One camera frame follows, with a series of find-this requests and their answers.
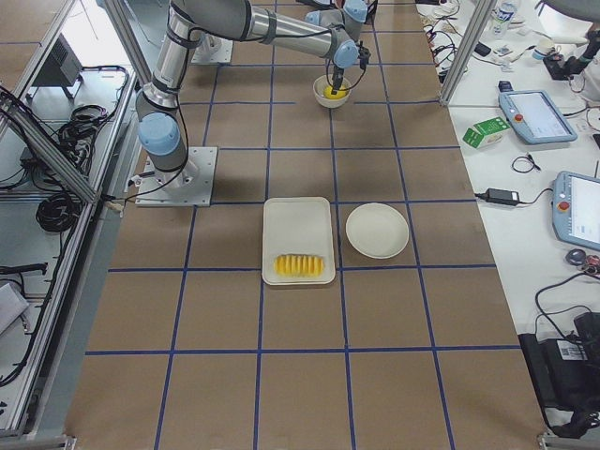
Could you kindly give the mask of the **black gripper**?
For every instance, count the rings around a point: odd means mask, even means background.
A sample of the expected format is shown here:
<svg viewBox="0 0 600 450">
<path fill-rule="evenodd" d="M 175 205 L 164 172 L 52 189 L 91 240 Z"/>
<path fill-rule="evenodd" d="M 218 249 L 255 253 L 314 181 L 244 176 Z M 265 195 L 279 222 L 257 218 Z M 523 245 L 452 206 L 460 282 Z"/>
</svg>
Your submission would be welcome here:
<svg viewBox="0 0 600 450">
<path fill-rule="evenodd" d="M 340 68 L 338 66 L 333 66 L 333 74 L 332 74 L 332 81 L 331 81 L 331 89 L 330 89 L 330 96 L 331 97 L 335 97 L 336 95 L 338 96 L 342 96 L 343 95 L 343 88 L 341 87 L 343 84 L 343 80 L 344 80 L 344 69 Z"/>
</svg>

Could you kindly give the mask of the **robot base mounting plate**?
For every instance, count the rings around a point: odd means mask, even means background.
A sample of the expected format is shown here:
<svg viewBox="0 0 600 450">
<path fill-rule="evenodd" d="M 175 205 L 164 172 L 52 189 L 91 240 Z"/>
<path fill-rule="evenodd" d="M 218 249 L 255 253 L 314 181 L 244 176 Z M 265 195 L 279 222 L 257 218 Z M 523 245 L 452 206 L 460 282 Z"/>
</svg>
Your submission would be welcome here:
<svg viewBox="0 0 600 450">
<path fill-rule="evenodd" d="M 170 177 L 164 172 L 157 172 L 150 157 L 147 157 L 144 176 L 135 182 L 139 195 L 135 203 L 143 207 L 207 207 L 211 203 L 218 149 L 216 147 L 189 148 L 187 165 L 174 181 L 166 187 Z"/>
</svg>

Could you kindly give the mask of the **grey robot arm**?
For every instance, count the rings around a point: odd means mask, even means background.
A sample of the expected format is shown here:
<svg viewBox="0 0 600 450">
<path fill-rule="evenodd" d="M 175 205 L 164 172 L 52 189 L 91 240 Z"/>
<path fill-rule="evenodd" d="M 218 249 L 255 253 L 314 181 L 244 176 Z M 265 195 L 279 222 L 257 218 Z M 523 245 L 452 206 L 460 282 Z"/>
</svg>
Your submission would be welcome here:
<svg viewBox="0 0 600 450">
<path fill-rule="evenodd" d="M 344 91 L 344 71 L 361 56 L 359 37 L 368 15 L 364 1 L 309 12 L 297 20 L 249 1 L 172 1 L 152 79 L 136 99 L 138 138 L 154 166 L 155 182 L 135 199 L 158 203 L 159 195 L 181 199 L 196 184 L 200 169 L 192 160 L 179 99 L 193 52 L 209 36 L 255 41 L 312 54 L 333 66 L 330 90 Z"/>
<path fill-rule="evenodd" d="M 334 0 L 298 0 L 298 3 L 318 10 L 337 10 L 346 12 L 359 23 L 373 23 L 377 11 L 377 1 L 334 1 Z"/>
</svg>

